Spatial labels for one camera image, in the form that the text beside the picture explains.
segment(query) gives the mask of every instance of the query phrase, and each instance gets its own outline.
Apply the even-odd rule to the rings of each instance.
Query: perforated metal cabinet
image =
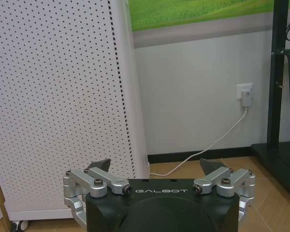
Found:
[[[0,184],[10,220],[69,218],[62,175],[149,176],[125,0],[0,0]]]

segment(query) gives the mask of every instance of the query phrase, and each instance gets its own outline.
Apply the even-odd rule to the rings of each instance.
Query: silver metal bracket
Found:
[[[130,194],[132,188],[127,179],[118,178],[109,174],[100,168],[90,168],[87,172],[88,175],[103,180],[114,194],[126,195]]]
[[[254,202],[256,176],[246,169],[239,169],[233,173],[229,168],[220,167],[203,178],[195,179],[193,189],[199,195],[208,194],[215,185],[217,194],[222,197],[233,197],[235,193],[239,195],[238,220],[241,222],[247,214],[248,207]]]
[[[212,192],[212,187],[215,186],[218,181],[228,176],[230,176],[229,168],[220,167],[203,178],[195,179],[193,181],[193,186],[195,189],[199,189],[200,195],[208,194]]]
[[[82,203],[86,200],[86,195],[89,193],[94,198],[104,197],[107,187],[114,194],[125,195],[131,192],[128,180],[115,177],[97,167],[87,169],[86,173],[81,170],[68,171],[63,177],[64,203],[71,208],[72,216],[80,226],[87,226]]]

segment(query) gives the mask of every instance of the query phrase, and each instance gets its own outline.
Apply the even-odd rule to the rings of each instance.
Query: power adapter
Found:
[[[252,105],[252,92],[250,90],[248,91],[242,91],[241,93],[241,105],[242,107],[249,107]]]

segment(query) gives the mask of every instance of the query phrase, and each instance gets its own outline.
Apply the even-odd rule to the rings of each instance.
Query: screw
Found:
[[[101,179],[95,179],[93,184],[97,187],[102,186],[103,185],[103,180]]]
[[[202,186],[201,185],[194,185],[192,187],[192,190],[194,191],[195,194],[201,195],[202,194]]]
[[[124,195],[129,195],[130,193],[132,193],[132,187],[130,185],[124,186],[124,188],[122,189],[122,193]]]
[[[223,179],[221,179],[221,183],[223,185],[230,185],[231,180],[229,178],[223,178]]]

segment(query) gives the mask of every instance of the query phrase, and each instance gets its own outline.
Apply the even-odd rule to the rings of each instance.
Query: black metal stand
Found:
[[[275,0],[274,3],[267,143],[254,144],[251,147],[261,163],[290,192],[290,142],[279,142],[285,55],[289,62],[290,83],[290,49],[285,50],[288,2]]]

